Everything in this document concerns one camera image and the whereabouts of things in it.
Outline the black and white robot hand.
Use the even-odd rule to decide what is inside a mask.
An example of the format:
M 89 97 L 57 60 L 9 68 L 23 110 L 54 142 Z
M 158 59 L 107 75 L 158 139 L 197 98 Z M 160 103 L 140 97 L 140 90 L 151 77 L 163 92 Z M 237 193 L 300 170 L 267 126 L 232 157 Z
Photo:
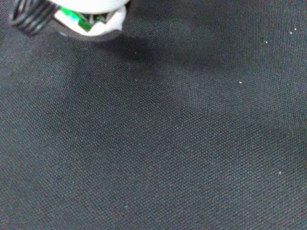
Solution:
M 51 27 L 70 38 L 104 42 L 121 33 L 130 7 L 130 0 L 17 0 L 9 22 L 27 36 Z

